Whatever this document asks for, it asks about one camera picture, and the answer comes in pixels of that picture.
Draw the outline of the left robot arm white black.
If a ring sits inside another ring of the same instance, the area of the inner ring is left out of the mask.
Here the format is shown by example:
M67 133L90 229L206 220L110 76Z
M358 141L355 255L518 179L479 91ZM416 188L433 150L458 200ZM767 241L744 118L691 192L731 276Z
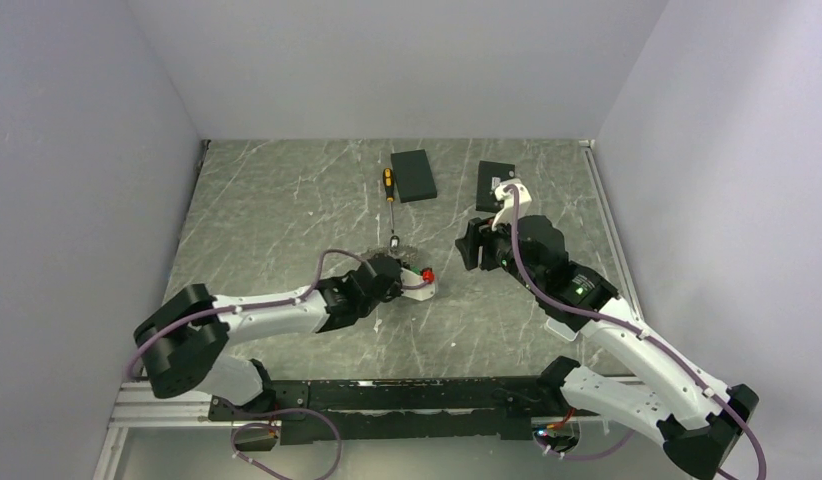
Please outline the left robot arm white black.
M361 260L342 276L318 275L299 289L257 296L214 295L204 284L184 287L134 331L137 351L127 374L141 363L154 396L190 391L221 397L251 420L266 417L275 393L257 360L229 356L231 347L268 337L318 334L347 328L400 297L430 299L431 270L416 271L386 254Z

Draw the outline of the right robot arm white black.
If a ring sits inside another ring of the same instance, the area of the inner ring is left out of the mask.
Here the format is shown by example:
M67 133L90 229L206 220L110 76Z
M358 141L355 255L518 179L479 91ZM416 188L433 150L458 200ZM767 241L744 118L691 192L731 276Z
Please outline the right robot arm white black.
M544 216L515 224L474 218L455 246L466 269L501 269L529 290L549 331L597 344L644 385L625 385L559 356L537 378L544 411L599 414L651 439L695 479L728 475L723 464L759 403L750 387L725 384L668 345L612 283L570 259L563 233Z

